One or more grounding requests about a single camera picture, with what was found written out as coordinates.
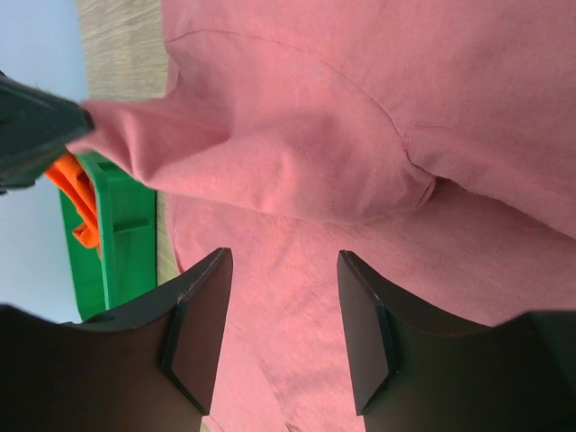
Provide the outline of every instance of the green bin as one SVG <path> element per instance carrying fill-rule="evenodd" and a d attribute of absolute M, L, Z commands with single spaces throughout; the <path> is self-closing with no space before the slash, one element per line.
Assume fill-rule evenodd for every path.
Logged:
<path fill-rule="evenodd" d="M 156 287 L 156 193 L 95 153 L 80 164 L 94 184 L 101 258 L 72 234 L 82 222 L 60 194 L 76 303 L 82 320 Z"/>

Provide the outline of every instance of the wooden table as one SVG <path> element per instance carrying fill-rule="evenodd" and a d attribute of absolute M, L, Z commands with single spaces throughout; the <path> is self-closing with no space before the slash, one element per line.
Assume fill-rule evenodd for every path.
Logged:
<path fill-rule="evenodd" d="M 76 0 L 90 97 L 139 101 L 164 94 L 167 54 L 158 0 Z M 158 283 L 177 275 L 164 195 L 157 195 Z"/>

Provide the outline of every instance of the pink shirt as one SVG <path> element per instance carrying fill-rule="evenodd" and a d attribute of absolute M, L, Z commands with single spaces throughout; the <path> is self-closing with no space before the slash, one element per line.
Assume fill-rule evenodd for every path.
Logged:
<path fill-rule="evenodd" d="M 363 430 L 336 260 L 483 324 L 576 308 L 572 0 L 163 2 L 166 97 L 88 101 L 169 193 L 180 268 L 235 260 L 211 427 Z"/>

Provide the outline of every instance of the white wall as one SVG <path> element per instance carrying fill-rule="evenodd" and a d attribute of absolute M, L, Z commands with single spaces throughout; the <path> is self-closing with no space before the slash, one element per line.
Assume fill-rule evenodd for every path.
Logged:
<path fill-rule="evenodd" d="M 87 97 L 75 0 L 3 1 L 0 69 L 73 100 Z M 0 302 L 79 321 L 58 191 L 41 180 L 0 197 Z"/>

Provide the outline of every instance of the orange cloth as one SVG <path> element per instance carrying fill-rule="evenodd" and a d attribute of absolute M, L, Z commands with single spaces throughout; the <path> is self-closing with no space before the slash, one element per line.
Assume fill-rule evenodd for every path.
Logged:
<path fill-rule="evenodd" d="M 44 173 L 76 206 L 83 222 L 74 229 L 74 237 L 85 248 L 100 247 L 94 187 L 76 157 L 66 153 Z"/>

